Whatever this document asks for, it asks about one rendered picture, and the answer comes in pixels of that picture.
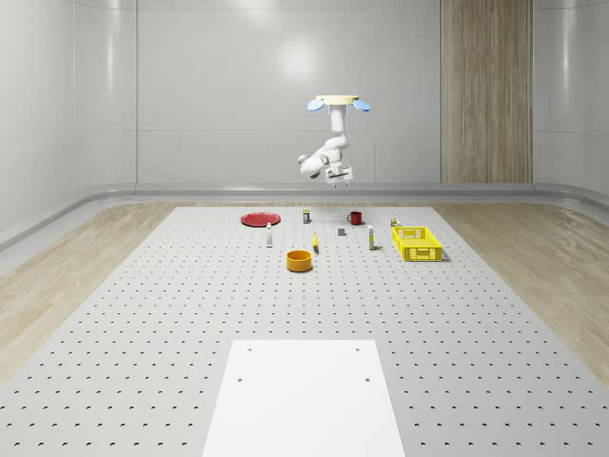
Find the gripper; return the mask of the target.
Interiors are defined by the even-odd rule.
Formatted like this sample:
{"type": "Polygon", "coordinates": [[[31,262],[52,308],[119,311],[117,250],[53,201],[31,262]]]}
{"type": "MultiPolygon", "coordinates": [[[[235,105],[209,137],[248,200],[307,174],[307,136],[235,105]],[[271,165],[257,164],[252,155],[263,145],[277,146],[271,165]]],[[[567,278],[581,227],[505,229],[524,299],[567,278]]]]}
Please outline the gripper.
{"type": "Polygon", "coordinates": [[[329,167],[325,170],[325,181],[334,188],[336,188],[339,183],[348,185],[348,182],[352,179],[353,172],[351,167],[329,167]]]}

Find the drone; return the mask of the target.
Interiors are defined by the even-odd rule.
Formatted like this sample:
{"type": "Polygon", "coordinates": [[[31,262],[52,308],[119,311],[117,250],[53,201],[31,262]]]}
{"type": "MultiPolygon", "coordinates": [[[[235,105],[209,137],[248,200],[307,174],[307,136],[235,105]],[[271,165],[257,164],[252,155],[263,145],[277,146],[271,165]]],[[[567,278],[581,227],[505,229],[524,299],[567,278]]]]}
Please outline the drone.
{"type": "Polygon", "coordinates": [[[316,111],[324,106],[353,106],[360,111],[370,111],[371,107],[357,95],[317,95],[307,103],[309,111],[316,111]]]}

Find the red plate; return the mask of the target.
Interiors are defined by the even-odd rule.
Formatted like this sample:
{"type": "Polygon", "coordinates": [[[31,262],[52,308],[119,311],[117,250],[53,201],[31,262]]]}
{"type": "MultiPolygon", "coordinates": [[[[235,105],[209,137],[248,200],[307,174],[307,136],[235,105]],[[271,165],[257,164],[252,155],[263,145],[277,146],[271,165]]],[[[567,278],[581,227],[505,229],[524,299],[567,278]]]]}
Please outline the red plate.
{"type": "Polygon", "coordinates": [[[253,228],[265,228],[281,222],[281,216],[272,212],[251,212],[241,217],[241,222],[253,228]]]}

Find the yellow bowl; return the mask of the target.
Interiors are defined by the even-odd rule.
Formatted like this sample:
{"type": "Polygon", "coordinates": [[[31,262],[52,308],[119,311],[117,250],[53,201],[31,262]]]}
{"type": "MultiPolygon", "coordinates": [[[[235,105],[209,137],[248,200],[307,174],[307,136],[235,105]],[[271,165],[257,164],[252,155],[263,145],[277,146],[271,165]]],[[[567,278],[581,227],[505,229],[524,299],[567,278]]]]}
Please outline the yellow bowl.
{"type": "Polygon", "coordinates": [[[292,250],[286,254],[286,268],[294,272],[305,272],[312,268],[312,254],[306,250],[292,250]]]}

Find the yellow basket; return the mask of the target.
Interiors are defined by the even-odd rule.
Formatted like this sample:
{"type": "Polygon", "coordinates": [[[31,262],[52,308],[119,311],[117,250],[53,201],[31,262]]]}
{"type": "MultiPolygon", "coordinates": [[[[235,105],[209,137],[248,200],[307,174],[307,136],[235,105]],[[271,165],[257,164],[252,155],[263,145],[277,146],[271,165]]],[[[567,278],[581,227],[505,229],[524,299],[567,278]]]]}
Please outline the yellow basket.
{"type": "Polygon", "coordinates": [[[442,259],[442,245],[426,227],[393,227],[392,241],[404,261],[442,259]]]}

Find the white board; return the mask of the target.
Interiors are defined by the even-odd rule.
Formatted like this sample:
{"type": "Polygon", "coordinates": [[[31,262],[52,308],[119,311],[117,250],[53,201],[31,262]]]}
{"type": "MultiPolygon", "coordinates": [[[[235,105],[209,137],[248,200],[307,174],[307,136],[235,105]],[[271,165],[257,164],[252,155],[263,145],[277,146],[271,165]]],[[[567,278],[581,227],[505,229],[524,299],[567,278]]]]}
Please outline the white board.
{"type": "Polygon", "coordinates": [[[372,340],[236,340],[203,457],[404,457],[372,340]]]}

